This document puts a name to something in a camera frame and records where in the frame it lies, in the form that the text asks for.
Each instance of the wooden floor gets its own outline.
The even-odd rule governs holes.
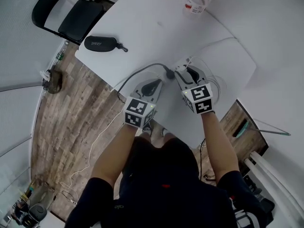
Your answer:
[[[34,132],[31,163],[33,178],[49,183],[56,190],[55,193],[61,190],[69,192],[75,200],[76,194],[71,189],[63,188],[60,182],[70,185],[73,172],[88,166],[89,150],[93,141],[123,108],[116,91],[111,93],[107,83],[74,57],[77,47],[70,43],[63,61],[56,66],[56,69],[63,72],[62,91],[55,95],[45,93],[43,96]],[[264,152],[267,148],[258,132],[246,131],[238,139],[232,137],[244,118],[248,118],[246,113],[235,102],[221,121],[241,166],[252,150]],[[88,181],[94,162],[122,124],[121,114],[94,144],[91,166],[73,176],[72,188],[79,196]],[[160,125],[155,126],[152,135],[155,147],[162,146],[161,129]],[[193,152],[199,163],[199,148]],[[206,148],[202,149],[202,159],[202,175],[213,178]],[[114,189],[116,198],[119,182],[120,179]],[[59,193],[50,210],[66,220],[73,208],[74,204]]]

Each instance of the fiducial marker cube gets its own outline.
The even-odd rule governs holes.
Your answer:
[[[196,114],[213,111],[213,94],[210,84],[197,86],[181,92],[187,106]]]
[[[129,96],[123,108],[124,122],[143,128],[154,117],[155,107],[155,104]]]

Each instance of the chair seat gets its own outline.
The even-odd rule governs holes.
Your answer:
[[[79,0],[60,25],[58,32],[81,42],[104,13],[102,4]]]

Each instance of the person's right arm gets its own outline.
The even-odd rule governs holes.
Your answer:
[[[237,155],[214,112],[201,115],[207,151],[217,183],[230,171],[239,171]]]

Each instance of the black folding chair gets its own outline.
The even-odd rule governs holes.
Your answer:
[[[37,27],[80,45],[93,26],[104,15],[104,7],[93,0],[78,0],[56,32],[44,27],[44,25],[58,1],[39,0],[33,9],[32,21]]]

